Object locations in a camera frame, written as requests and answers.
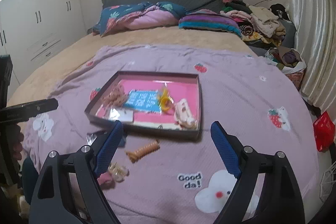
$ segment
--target pile of clothes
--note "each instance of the pile of clothes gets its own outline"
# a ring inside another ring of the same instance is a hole
[[[265,58],[268,64],[281,70],[300,90],[307,66],[296,50],[283,46],[271,48],[266,52]]]
[[[278,47],[285,39],[286,28],[279,20],[278,7],[274,13],[264,7],[248,5],[243,0],[223,0],[225,8],[220,13],[230,16],[239,26],[242,40],[249,46],[270,49]]]

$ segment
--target pillow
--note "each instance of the pillow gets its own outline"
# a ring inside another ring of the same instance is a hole
[[[101,12],[99,22],[93,26],[93,34],[102,37],[125,30],[145,29],[159,26],[177,25],[184,17],[186,9],[171,2],[142,2],[135,5],[107,7]]]
[[[242,37],[240,28],[233,19],[207,9],[201,9],[186,15],[179,20],[178,26],[183,29],[231,32],[240,38]]]

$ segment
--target pink blanket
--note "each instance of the pink blanket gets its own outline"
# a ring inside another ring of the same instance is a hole
[[[200,65],[207,70],[196,70]],[[315,186],[318,161],[312,122],[292,82],[263,58],[177,46],[103,47],[59,83],[50,94],[58,100],[58,110],[32,118],[25,130],[23,147],[39,172],[51,150],[75,152],[86,144],[88,133],[98,130],[84,109],[91,92],[118,70],[199,73],[204,113],[198,143],[162,140],[158,151],[134,164],[125,150],[136,150],[149,139],[128,136],[125,149],[117,149],[112,161],[125,165],[130,175],[104,194],[121,223],[194,224],[216,219],[235,179],[211,140],[214,121],[260,153],[285,152],[302,196]],[[260,176],[246,218],[253,215],[262,183]]]
[[[104,36],[110,33],[116,33],[127,30],[148,29],[159,26],[174,26],[179,23],[170,12],[160,10],[157,5],[150,6],[143,12],[130,13],[127,16],[113,21],[112,25],[108,25],[109,30]]]

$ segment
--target hair clip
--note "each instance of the hair clip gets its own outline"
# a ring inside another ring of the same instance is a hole
[[[175,120],[186,128],[195,128],[196,120],[194,119],[186,99],[182,99],[175,104]]]
[[[167,88],[163,88],[162,92],[157,95],[160,109],[163,112],[168,112],[171,108],[174,108],[174,100],[169,96]]]
[[[110,94],[104,96],[102,101],[108,106],[122,106],[128,97],[125,94],[124,87],[122,85],[116,85],[112,88]]]
[[[125,166],[120,166],[117,163],[110,164],[108,171],[116,182],[122,182],[124,177],[129,175],[129,170]]]
[[[160,148],[159,142],[156,140],[148,145],[145,145],[134,152],[126,151],[126,155],[129,157],[132,163],[135,163],[142,157],[152,153]]]

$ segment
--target blue gripper pad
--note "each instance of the blue gripper pad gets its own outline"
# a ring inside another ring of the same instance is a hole
[[[215,144],[227,171],[234,175],[236,179],[240,178],[242,172],[239,169],[238,156],[215,122],[212,123],[210,132],[212,141]]]
[[[100,149],[97,155],[97,164],[94,170],[97,178],[107,171],[109,168],[110,162],[113,158],[114,153],[116,152],[121,138],[123,137],[124,127],[120,121],[115,122],[116,125],[113,128],[110,136],[107,138],[103,147]]]

